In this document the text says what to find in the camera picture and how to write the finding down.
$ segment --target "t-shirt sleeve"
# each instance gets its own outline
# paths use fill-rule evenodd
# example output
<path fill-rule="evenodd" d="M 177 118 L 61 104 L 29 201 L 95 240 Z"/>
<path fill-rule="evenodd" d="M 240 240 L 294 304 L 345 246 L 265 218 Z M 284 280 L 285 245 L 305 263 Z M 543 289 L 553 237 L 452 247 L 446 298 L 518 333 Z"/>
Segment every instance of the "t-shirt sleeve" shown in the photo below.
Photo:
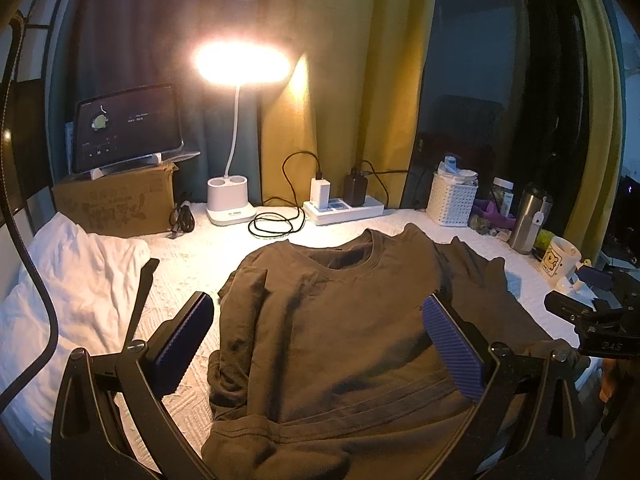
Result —
<path fill-rule="evenodd" d="M 258 257 L 260 256 L 263 250 L 264 248 L 260 248 L 257 251 L 254 251 L 253 253 L 250 253 L 247 256 L 245 256 L 242 262 L 240 262 L 240 265 L 238 266 L 238 268 L 229 275 L 229 277 L 226 279 L 225 284 L 218 291 L 218 297 L 220 298 L 221 302 L 222 302 L 222 299 L 227 295 L 227 293 L 231 289 L 231 284 L 234 282 L 234 278 L 236 277 L 236 274 L 238 273 L 238 271 L 243 267 L 252 266 L 255 263 L 255 261 L 258 259 Z"/>
<path fill-rule="evenodd" d="M 241 267 L 224 295 L 220 307 L 220 350 L 209 357 L 207 373 L 215 420 L 235 419 L 246 414 L 255 324 L 266 279 L 265 269 Z"/>
<path fill-rule="evenodd" d="M 489 343 L 502 341 L 516 353 L 551 338 L 508 291 L 504 259 L 487 260 L 454 238 L 439 246 L 445 257 L 450 300 L 462 319 L 473 323 Z"/>

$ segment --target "light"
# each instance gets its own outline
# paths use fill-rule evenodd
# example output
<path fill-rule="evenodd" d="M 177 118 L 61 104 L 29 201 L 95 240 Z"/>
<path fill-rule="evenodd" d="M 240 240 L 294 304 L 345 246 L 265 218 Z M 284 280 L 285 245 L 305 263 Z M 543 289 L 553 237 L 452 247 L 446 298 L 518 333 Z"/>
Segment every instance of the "light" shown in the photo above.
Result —
<path fill-rule="evenodd" d="M 289 59 L 275 48 L 243 41 L 213 41 L 196 54 L 196 67 L 213 84 L 275 83 L 289 75 Z"/>
<path fill-rule="evenodd" d="M 309 70 L 306 63 L 306 56 L 298 61 L 291 80 L 289 81 L 289 91 L 296 101 L 302 101 L 309 88 Z"/>

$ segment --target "tablet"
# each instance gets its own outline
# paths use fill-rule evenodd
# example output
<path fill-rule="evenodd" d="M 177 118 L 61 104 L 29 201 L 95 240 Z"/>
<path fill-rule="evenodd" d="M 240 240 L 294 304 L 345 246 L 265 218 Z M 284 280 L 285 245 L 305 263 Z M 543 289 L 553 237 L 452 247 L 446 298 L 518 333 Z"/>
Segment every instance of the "tablet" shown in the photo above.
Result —
<path fill-rule="evenodd" d="M 74 120 L 74 173 L 182 146 L 174 88 L 143 86 L 82 101 Z"/>

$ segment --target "plastic bottle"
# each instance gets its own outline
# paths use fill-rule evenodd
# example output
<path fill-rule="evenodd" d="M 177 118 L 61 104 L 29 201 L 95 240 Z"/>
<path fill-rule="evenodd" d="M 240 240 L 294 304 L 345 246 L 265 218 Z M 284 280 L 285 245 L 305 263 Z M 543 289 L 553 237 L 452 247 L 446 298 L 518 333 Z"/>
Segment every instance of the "plastic bottle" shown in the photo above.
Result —
<path fill-rule="evenodd" d="M 513 182 L 495 177 L 489 200 L 494 200 L 500 214 L 508 218 L 513 202 Z"/>
<path fill-rule="evenodd" d="M 458 169 L 458 162 L 454 156 L 447 155 L 444 158 L 444 163 L 446 166 L 449 166 L 453 172 Z"/>

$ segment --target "white basket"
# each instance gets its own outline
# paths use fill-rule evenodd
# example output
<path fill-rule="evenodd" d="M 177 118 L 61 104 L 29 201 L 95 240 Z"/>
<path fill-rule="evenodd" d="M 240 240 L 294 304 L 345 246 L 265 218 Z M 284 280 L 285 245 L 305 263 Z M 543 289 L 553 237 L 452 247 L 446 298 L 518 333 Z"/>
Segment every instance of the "white basket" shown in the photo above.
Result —
<path fill-rule="evenodd" d="M 427 215 L 446 227 L 466 227 L 478 186 L 449 184 L 437 173 L 433 175 Z"/>

